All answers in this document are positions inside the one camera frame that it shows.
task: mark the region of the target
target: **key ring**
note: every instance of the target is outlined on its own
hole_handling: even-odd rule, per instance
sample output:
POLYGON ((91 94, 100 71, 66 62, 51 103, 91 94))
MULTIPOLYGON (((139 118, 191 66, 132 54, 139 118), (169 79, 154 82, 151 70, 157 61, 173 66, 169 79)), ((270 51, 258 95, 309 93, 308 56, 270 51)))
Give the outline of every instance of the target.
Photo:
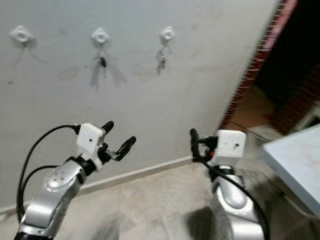
POLYGON ((161 55, 161 58, 162 57, 169 57, 169 55, 172 53, 172 49, 169 45, 163 45, 160 50, 159 50, 159 53, 161 55))

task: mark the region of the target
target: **white wall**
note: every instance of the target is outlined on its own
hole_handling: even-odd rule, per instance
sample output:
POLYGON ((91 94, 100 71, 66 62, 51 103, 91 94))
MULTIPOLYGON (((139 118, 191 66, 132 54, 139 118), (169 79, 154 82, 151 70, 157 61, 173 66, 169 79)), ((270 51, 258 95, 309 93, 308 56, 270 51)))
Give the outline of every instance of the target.
MULTIPOLYGON (((2 0, 0 7, 0 207, 15 204, 23 159, 36 139, 61 124, 113 120, 117 147, 135 135, 122 162, 89 182, 190 155, 189 129, 212 134, 235 91, 277 0, 2 0), (24 25, 37 45, 23 52, 9 32, 24 25), (157 75, 159 33, 176 38, 157 75), (111 36, 107 79, 91 86, 90 35, 111 36)), ((62 163, 75 149, 57 132, 35 152, 30 168, 62 163)), ((41 186, 36 176, 27 197, 41 186)))

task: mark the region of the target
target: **wall stain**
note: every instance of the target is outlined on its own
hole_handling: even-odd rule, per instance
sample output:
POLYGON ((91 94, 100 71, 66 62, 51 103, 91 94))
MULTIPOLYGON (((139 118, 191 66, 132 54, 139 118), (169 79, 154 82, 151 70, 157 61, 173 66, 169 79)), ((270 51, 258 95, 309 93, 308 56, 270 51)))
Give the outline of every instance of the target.
POLYGON ((80 70, 77 66, 68 67, 58 73, 58 78, 61 81, 75 79, 76 77, 78 77, 79 71, 80 70))
POLYGON ((192 26, 191 26, 191 30, 197 30, 198 29, 198 27, 199 27, 199 24, 198 23, 196 23, 196 24, 193 24, 192 26))
POLYGON ((85 109, 84 109, 84 112, 90 112, 93 108, 91 106, 87 106, 85 109))
POLYGON ((218 21, 224 15, 223 10, 218 10, 216 7, 209 8, 208 11, 205 12, 203 18, 210 21, 218 21))
POLYGON ((58 33, 59 33, 61 36, 68 36, 67 30, 65 30, 63 27, 59 27, 59 28, 58 28, 58 33))
POLYGON ((151 80, 152 77, 156 76, 156 71, 152 71, 152 69, 145 69, 139 63, 134 63, 132 67, 132 75, 140 77, 144 82, 147 82, 151 80))
POLYGON ((195 51, 194 53, 192 53, 192 55, 189 57, 190 60, 194 59, 196 56, 198 56, 200 53, 199 50, 195 51))

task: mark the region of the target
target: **key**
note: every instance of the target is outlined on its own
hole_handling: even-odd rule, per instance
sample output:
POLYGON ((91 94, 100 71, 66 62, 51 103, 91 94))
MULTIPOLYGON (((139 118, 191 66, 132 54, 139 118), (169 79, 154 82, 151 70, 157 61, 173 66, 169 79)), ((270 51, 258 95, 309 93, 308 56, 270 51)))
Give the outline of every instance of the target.
POLYGON ((161 67, 162 67, 162 69, 165 69, 165 64, 166 64, 166 57, 162 56, 161 57, 161 67))
POLYGON ((102 67, 106 68, 107 67, 107 61, 104 57, 100 57, 100 64, 102 67))

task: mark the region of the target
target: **white wall hook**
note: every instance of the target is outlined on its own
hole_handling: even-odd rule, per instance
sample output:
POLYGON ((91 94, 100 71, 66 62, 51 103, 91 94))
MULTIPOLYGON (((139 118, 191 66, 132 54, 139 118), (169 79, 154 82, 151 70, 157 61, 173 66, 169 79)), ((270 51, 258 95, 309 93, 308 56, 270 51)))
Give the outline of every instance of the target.
POLYGON ((10 37, 23 45, 26 45, 35 39, 35 36, 24 26, 17 26, 10 32, 10 37))
POLYGON ((176 33, 173 29, 172 26, 168 26, 166 29, 164 29, 161 33, 160 33, 160 38, 163 41, 170 41, 171 39, 173 39, 175 37, 176 33))
POLYGON ((94 33, 92 33, 91 40, 94 45, 103 47, 108 41, 110 41, 110 36, 102 28, 98 28, 94 33))

